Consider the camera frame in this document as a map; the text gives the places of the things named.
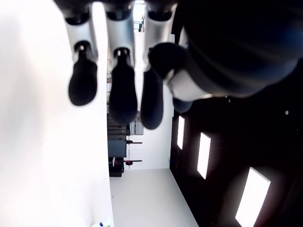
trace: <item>black machine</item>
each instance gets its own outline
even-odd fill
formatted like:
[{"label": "black machine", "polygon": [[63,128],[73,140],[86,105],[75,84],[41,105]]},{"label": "black machine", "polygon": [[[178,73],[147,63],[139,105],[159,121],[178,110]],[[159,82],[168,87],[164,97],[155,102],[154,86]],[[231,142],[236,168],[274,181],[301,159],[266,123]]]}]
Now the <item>black machine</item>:
[{"label": "black machine", "polygon": [[[74,105],[97,92],[98,51],[92,21],[93,0],[55,0],[65,19],[75,62],[69,85]],[[134,88],[132,0],[102,0],[112,71],[109,111],[129,123],[137,113]],[[147,0],[141,119],[147,129],[163,115],[162,84],[175,109],[210,97],[248,97],[289,75],[303,56],[303,4],[300,0]],[[174,18],[177,44],[168,43]]]}]

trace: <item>light panel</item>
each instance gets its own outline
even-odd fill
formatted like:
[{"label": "light panel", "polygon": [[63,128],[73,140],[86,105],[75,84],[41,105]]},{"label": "light panel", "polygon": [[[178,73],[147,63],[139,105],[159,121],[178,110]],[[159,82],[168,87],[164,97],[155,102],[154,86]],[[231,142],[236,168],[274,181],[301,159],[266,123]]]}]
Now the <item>light panel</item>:
[{"label": "light panel", "polygon": [[243,196],[236,214],[242,227],[253,227],[266,197],[270,180],[254,168],[250,168]]},{"label": "light panel", "polygon": [[210,141],[211,139],[208,136],[206,136],[204,133],[201,133],[197,170],[204,179],[206,179],[207,173]]},{"label": "light panel", "polygon": [[177,145],[181,150],[183,149],[184,123],[184,118],[179,116]]}]

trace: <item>white surface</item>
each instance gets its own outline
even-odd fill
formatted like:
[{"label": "white surface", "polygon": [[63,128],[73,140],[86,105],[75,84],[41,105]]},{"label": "white surface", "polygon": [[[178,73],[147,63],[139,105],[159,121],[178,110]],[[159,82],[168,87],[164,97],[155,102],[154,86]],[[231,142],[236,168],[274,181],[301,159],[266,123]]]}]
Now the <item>white surface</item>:
[{"label": "white surface", "polygon": [[207,173],[210,141],[211,138],[206,136],[204,133],[201,133],[197,170],[204,179],[206,179],[206,173]]},{"label": "white surface", "polygon": [[90,227],[112,220],[107,162],[107,36],[94,5],[98,94],[72,106],[72,60],[51,0],[0,7],[0,225]]},{"label": "white surface", "polygon": [[185,124],[185,120],[183,117],[180,116],[178,123],[177,145],[181,150],[183,149],[184,124]]},{"label": "white surface", "polygon": [[[135,88],[139,111],[143,89],[143,72],[145,70],[145,64],[143,62],[144,33],[135,33],[134,37],[136,46]],[[130,166],[130,169],[169,168],[171,127],[172,117],[174,115],[174,106],[172,103],[171,93],[166,85],[163,87],[163,106],[163,119],[158,128],[155,130],[144,129],[144,135],[142,136],[130,136],[130,140],[134,142],[143,142],[143,144],[129,145],[130,160],[143,160],[143,162],[134,163]]]},{"label": "white surface", "polygon": [[236,214],[242,227],[253,227],[266,197],[270,180],[250,168],[243,196]]},{"label": "white surface", "polygon": [[198,227],[169,169],[110,178],[115,227]]}]

